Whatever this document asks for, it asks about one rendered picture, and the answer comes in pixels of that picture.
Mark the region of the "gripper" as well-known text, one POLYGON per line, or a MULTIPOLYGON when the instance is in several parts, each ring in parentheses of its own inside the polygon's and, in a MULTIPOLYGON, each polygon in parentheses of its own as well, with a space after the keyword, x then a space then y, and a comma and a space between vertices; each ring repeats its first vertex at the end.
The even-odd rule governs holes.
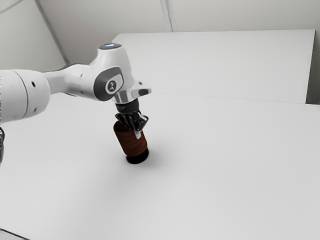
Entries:
POLYGON ((149 117, 141 113, 139 100, 115 105, 118 111, 115 115, 116 119, 126 128, 133 130, 137 140, 140 139, 149 117))

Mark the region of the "brown cylindrical mug black base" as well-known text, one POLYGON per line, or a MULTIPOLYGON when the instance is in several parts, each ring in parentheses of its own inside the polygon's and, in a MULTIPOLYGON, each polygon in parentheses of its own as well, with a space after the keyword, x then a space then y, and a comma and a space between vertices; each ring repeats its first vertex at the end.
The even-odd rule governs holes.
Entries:
POLYGON ((143 132, 140 133, 139 138, 136 138, 135 132, 119 121, 113 125, 113 131, 128 163, 136 165, 148 158, 148 143, 143 132))

